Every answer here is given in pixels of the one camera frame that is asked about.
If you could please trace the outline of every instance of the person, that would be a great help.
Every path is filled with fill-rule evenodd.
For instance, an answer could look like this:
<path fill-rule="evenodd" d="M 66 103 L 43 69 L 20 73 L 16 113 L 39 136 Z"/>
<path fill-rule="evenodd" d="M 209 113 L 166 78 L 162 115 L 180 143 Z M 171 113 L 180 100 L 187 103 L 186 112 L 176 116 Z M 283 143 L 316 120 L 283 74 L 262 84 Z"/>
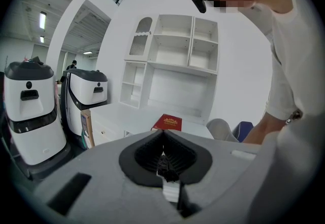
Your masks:
<path fill-rule="evenodd" d="M 77 68 L 77 61 L 73 60 L 72 64 L 67 67 L 67 70 L 69 69 L 76 69 Z"/>
<path fill-rule="evenodd" d="M 270 96 L 264 116 L 245 143 L 262 144 L 265 136 L 280 131 L 297 109 L 302 117 L 325 111 L 324 31 L 311 0 L 210 1 L 223 8 L 262 4 L 273 15 Z"/>

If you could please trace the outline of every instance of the cardboard box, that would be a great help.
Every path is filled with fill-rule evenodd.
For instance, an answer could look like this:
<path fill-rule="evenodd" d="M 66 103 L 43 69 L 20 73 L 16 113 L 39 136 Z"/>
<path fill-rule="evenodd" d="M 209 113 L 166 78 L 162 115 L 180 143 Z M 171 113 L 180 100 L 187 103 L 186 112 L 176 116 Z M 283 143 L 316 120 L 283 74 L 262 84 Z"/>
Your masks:
<path fill-rule="evenodd" d="M 92 135 L 91 114 L 89 109 L 81 111 L 81 125 L 82 134 L 84 136 L 88 149 L 95 147 L 95 142 Z"/>

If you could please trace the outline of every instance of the white wall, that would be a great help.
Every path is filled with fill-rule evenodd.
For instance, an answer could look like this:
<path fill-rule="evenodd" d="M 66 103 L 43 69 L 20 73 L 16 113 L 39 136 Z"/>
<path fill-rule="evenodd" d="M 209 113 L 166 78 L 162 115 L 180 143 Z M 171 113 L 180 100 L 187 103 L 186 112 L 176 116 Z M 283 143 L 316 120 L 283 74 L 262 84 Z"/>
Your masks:
<path fill-rule="evenodd" d="M 34 43 L 15 38 L 0 37 L 0 72 L 4 72 L 7 66 L 14 61 L 30 59 L 33 53 Z"/>
<path fill-rule="evenodd" d="M 97 59 L 89 59 L 84 54 L 77 54 L 76 56 L 77 68 L 85 71 L 93 71 L 95 69 Z"/>
<path fill-rule="evenodd" d="M 201 14 L 191 0 L 123 0 L 103 39 L 96 69 L 108 78 L 111 102 L 120 95 L 124 56 L 134 24 L 143 14 L 178 14 L 218 22 L 220 62 L 212 118 L 223 118 L 231 128 L 240 121 L 257 124 L 269 96 L 272 67 L 270 43 L 241 13 Z"/>

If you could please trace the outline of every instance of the white robot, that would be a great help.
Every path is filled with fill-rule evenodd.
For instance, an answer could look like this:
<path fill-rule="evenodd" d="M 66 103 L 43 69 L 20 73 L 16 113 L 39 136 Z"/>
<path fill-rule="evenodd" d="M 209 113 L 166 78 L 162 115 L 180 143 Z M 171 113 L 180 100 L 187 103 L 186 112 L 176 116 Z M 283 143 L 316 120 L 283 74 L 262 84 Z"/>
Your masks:
<path fill-rule="evenodd" d="M 62 153 L 70 153 L 57 114 L 54 72 L 41 62 L 13 62 L 6 68 L 4 87 L 7 121 L 17 150 L 31 173 L 34 169 L 47 175 L 66 162 Z M 58 153 L 60 159 L 53 160 Z"/>
<path fill-rule="evenodd" d="M 107 104 L 107 78 L 99 71 L 70 69 L 61 79 L 61 115 L 63 129 L 86 149 L 82 142 L 80 111 Z"/>

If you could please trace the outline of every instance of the white pillar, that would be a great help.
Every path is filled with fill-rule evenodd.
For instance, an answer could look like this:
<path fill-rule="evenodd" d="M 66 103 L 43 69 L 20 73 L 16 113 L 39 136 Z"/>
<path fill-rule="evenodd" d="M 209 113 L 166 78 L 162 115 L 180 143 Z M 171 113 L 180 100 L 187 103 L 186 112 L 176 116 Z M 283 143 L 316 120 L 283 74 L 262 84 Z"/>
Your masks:
<path fill-rule="evenodd" d="M 46 62 L 48 66 L 52 68 L 54 73 L 56 73 L 56 67 L 59 60 L 59 55 L 61 48 L 68 33 L 68 29 L 75 18 L 78 10 L 86 0 L 72 0 L 66 11 L 62 15 L 57 27 L 54 31 L 50 47 L 47 53 Z"/>

